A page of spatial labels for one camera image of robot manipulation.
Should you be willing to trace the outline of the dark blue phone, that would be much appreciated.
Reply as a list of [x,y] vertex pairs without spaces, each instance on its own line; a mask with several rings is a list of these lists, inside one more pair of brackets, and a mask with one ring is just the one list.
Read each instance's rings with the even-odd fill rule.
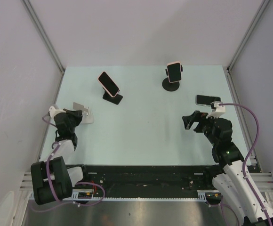
[[212,102],[221,102],[220,97],[215,97],[215,96],[205,96],[205,95],[196,95],[195,98],[195,103],[196,105],[201,105],[201,106],[210,106]]

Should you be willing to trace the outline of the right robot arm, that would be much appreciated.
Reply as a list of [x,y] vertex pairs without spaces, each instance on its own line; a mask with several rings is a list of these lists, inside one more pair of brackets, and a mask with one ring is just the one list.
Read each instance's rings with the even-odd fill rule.
[[220,169],[204,175],[206,188],[216,188],[222,194],[241,226],[273,226],[273,208],[258,190],[243,155],[232,141],[232,123],[200,111],[182,120],[186,130],[196,122],[194,132],[204,134],[212,144],[212,156]]

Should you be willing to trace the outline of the silver phone stand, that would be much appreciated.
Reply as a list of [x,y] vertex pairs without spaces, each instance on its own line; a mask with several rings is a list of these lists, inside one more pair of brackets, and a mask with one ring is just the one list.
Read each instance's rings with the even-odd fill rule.
[[89,107],[85,107],[79,103],[73,102],[72,105],[74,110],[81,110],[82,111],[82,121],[81,124],[92,124],[94,123],[94,115]]

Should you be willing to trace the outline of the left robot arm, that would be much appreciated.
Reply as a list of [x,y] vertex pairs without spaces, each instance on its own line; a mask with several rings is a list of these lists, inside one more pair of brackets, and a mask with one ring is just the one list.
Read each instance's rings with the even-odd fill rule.
[[65,163],[65,159],[76,150],[78,138],[75,129],[82,122],[83,111],[51,106],[48,114],[54,120],[56,128],[55,140],[51,145],[52,153],[46,161],[31,165],[34,199],[38,205],[69,198],[74,184],[85,188],[90,182],[89,175],[82,172],[80,167],[69,173]]

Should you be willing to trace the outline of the black folding phone stand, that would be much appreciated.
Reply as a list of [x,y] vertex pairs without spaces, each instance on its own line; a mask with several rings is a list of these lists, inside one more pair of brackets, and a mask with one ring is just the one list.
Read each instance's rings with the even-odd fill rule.
[[103,100],[113,103],[115,105],[118,105],[122,101],[123,99],[122,95],[116,94],[116,96],[112,97],[110,94],[108,94],[108,92],[105,89],[103,90],[104,90]]

